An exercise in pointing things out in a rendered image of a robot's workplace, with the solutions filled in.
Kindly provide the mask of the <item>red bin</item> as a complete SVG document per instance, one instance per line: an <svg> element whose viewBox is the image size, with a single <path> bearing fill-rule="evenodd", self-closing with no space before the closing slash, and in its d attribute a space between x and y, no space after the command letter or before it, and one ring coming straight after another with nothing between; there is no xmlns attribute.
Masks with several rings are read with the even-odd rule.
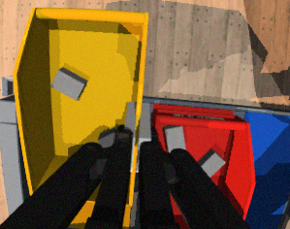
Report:
<svg viewBox="0 0 290 229"><path fill-rule="evenodd" d="M154 109L158 145L168 152L160 124L183 127L186 150L197 162L211 148L223 158L226 164L211 180L245 220L256 183L249 122L231 114Z"/></svg>

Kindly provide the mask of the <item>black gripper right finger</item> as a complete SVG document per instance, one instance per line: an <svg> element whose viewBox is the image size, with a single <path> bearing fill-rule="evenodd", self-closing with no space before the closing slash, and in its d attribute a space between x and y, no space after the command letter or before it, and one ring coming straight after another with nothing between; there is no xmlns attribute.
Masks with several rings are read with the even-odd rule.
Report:
<svg viewBox="0 0 290 229"><path fill-rule="evenodd" d="M189 229L251 229L187 150L160 148L149 103L142 103L136 173L140 229L180 229L170 194Z"/></svg>

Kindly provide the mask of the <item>yellow bin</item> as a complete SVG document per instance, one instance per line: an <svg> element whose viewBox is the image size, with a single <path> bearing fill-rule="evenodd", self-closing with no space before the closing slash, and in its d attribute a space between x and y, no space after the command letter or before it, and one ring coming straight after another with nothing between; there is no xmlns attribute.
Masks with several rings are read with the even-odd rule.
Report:
<svg viewBox="0 0 290 229"><path fill-rule="evenodd" d="M129 101L137 102L134 164L126 201L126 207L133 207L148 16L32 8L13 72L30 195L81 146L99 144L101 133L125 125ZM77 101L51 87L62 67L88 80Z"/></svg>

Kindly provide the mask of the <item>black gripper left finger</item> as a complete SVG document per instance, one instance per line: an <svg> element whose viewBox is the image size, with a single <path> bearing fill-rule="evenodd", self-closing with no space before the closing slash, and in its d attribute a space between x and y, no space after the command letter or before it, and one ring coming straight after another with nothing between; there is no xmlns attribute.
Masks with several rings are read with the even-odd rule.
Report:
<svg viewBox="0 0 290 229"><path fill-rule="evenodd" d="M137 102L128 101L125 125L113 132L111 147L94 142L81 146L0 229L67 229L100 182L84 229L122 229L133 171L136 107Z"/></svg>

